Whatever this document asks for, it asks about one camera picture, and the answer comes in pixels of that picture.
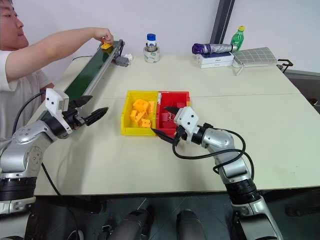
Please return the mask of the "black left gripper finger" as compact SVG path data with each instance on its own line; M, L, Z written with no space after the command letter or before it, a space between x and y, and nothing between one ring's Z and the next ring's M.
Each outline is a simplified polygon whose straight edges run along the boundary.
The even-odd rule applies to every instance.
M92 95L82 95L79 98L72 100L70 102L70 107L72 109L80 108L86 105L92 98L93 98Z
M103 107L93 111L90 115L88 115L85 118L85 124L87 126L90 126L93 123L97 122L107 113L108 109L109 109L108 107Z

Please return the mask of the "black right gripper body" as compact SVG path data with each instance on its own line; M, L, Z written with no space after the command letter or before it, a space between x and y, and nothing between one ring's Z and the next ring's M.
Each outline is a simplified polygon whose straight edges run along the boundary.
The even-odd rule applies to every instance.
M183 126L179 125L176 128L175 136L174 136L174 145L177 146L179 141L182 139L184 141L187 140L187 133Z

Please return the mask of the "person's bare hand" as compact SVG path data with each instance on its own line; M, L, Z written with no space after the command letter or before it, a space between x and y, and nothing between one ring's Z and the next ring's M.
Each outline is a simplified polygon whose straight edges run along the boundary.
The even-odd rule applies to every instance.
M114 36L108 28L94 27L93 38L100 41L102 44L107 43L112 45L114 42Z

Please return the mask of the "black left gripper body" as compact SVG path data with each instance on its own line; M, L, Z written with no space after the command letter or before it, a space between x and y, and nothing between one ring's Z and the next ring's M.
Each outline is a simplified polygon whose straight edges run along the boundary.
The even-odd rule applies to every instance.
M79 111L75 107L68 106L68 109L66 111L63 111L62 115L63 119L72 130L76 130L77 128L80 128L81 126L86 124L85 118L80 116Z

